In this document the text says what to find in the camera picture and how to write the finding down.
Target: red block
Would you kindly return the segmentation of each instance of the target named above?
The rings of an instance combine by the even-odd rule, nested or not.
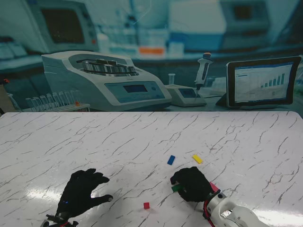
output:
[[[144,209],[149,209],[150,208],[150,203],[149,202],[145,202],[143,203]]]

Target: tablet screen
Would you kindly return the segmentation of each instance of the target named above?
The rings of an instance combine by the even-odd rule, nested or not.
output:
[[[235,68],[235,103],[285,100],[294,62]]]

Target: control panel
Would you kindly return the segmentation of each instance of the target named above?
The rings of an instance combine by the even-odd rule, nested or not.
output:
[[[120,103],[165,98],[154,81],[137,81],[105,84]]]

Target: black glove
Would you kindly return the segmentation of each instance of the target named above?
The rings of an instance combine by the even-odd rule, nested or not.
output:
[[[210,193],[214,193],[209,181],[197,167],[180,169],[170,182],[171,184],[178,182],[184,187],[178,193],[187,202],[203,202]]]
[[[83,214],[85,211],[104,202],[113,200],[113,196],[91,198],[91,192],[101,183],[109,182],[102,173],[95,173],[96,169],[79,170],[71,175],[58,203],[57,215],[68,220]]]

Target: test tube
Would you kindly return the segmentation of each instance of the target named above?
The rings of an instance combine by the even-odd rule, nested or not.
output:
[[[56,102],[53,100],[53,97],[51,94],[46,94],[46,98],[48,100],[48,103],[49,103],[49,106],[52,110],[54,110],[57,105],[56,105]]]
[[[71,90],[71,98],[72,98],[72,103],[75,104],[75,101],[76,101],[76,93],[75,91]]]
[[[45,110],[48,111],[50,109],[50,106],[48,104],[47,98],[45,96],[40,96],[40,99],[45,107]]]
[[[38,97],[33,97],[38,102],[38,108],[41,112],[45,110],[44,105],[42,104],[41,100]]]
[[[32,98],[31,101],[34,108],[36,109],[36,112],[40,112],[39,103],[37,102],[37,100],[35,98]]]
[[[66,97],[65,97],[65,95],[63,94],[63,92],[62,92],[62,91],[59,91],[59,92],[58,92],[58,95],[59,95],[59,98],[60,98],[60,100],[61,100],[61,102],[62,102],[62,106],[67,105]]]
[[[175,84],[175,73],[169,73],[169,84]]]
[[[77,94],[77,91],[71,91],[71,97],[73,98],[73,103],[75,106],[80,106],[80,101],[79,101],[79,98],[78,98],[78,94]]]
[[[72,105],[73,101],[72,101],[70,92],[69,91],[64,91],[64,94],[65,94],[68,105]]]
[[[78,102],[81,104],[82,103],[82,93],[79,90],[76,90],[76,97]]]
[[[61,100],[56,92],[53,92],[53,98],[54,98],[55,102],[57,103],[57,107],[60,108],[62,106]]]
[[[31,98],[26,98],[25,100],[26,100],[27,105],[30,108],[30,110],[32,112],[36,112],[36,109],[34,108],[34,105],[33,105],[32,101],[31,101]]]

